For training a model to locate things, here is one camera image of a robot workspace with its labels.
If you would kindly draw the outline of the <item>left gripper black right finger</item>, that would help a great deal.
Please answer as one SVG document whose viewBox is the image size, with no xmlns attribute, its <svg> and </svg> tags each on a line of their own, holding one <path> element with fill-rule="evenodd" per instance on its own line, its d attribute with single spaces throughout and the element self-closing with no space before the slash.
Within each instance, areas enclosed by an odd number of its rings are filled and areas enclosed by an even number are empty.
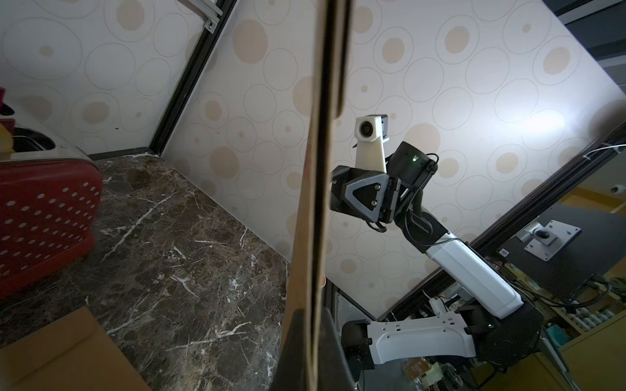
<svg viewBox="0 0 626 391">
<path fill-rule="evenodd" d="M 355 381 L 335 330 L 333 317 L 326 308 L 321 311 L 319 338 L 319 390 L 354 390 Z"/>
</svg>

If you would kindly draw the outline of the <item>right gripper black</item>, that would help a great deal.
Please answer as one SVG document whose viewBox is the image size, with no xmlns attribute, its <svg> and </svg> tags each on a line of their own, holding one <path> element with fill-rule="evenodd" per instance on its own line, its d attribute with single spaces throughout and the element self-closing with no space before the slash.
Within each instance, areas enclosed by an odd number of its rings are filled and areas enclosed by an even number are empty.
<svg viewBox="0 0 626 391">
<path fill-rule="evenodd" d="M 391 223 L 401 181 L 375 170 L 337 166 L 332 171 L 330 208 L 367 223 Z"/>
</svg>

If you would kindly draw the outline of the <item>brown file envelope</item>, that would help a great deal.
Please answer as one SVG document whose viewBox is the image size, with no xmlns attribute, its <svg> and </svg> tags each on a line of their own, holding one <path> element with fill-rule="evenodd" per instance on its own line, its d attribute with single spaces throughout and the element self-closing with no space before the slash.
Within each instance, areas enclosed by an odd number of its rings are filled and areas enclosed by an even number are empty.
<svg viewBox="0 0 626 391">
<path fill-rule="evenodd" d="M 1 349 L 2 390 L 148 390 L 86 306 Z"/>
<path fill-rule="evenodd" d="M 306 390 L 319 390 L 319 334 L 334 122 L 340 117 L 350 47 L 351 1 L 322 1 L 316 27 L 312 109 L 287 283 L 282 346 L 295 311 L 304 312 Z"/>
</svg>

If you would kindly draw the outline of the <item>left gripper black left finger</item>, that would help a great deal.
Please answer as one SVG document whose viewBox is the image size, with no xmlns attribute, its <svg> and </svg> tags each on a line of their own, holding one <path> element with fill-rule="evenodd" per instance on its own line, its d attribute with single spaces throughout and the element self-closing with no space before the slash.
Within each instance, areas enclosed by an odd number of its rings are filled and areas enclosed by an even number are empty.
<svg viewBox="0 0 626 391">
<path fill-rule="evenodd" d="M 270 391 L 306 390 L 304 331 L 304 312 L 295 311 L 269 387 Z"/>
</svg>

